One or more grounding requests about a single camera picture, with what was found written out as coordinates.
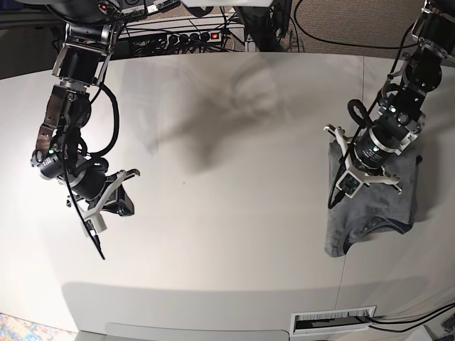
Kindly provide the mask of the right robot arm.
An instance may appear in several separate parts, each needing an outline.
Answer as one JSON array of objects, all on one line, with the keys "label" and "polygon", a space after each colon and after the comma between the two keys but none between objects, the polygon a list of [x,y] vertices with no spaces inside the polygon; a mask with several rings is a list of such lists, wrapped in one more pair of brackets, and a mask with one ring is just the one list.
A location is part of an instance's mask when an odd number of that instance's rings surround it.
[{"label": "right robot arm", "polygon": [[[42,5],[67,26],[53,67],[53,76],[59,82],[48,100],[31,165],[46,180],[67,182],[76,200],[94,208],[120,177],[118,173],[107,174],[105,155],[119,136],[119,107],[104,78],[123,27],[142,17],[144,7],[129,8],[125,1],[42,1]],[[97,87],[108,96],[114,115],[111,140],[94,153],[89,152],[81,136],[95,101],[87,93],[89,87]]]}]

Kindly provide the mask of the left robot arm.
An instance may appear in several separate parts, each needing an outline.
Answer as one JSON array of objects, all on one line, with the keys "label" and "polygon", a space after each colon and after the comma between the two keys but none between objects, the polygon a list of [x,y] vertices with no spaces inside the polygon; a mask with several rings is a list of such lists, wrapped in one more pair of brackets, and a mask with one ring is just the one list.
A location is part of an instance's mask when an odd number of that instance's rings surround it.
[{"label": "left robot arm", "polygon": [[348,103],[351,118],[364,130],[348,148],[360,171],[377,175],[391,155],[400,155],[421,134],[422,104],[441,83],[441,64],[454,58],[454,2],[426,1],[411,32],[417,48],[378,91],[373,104],[379,117],[372,120],[371,111],[357,99]]}]

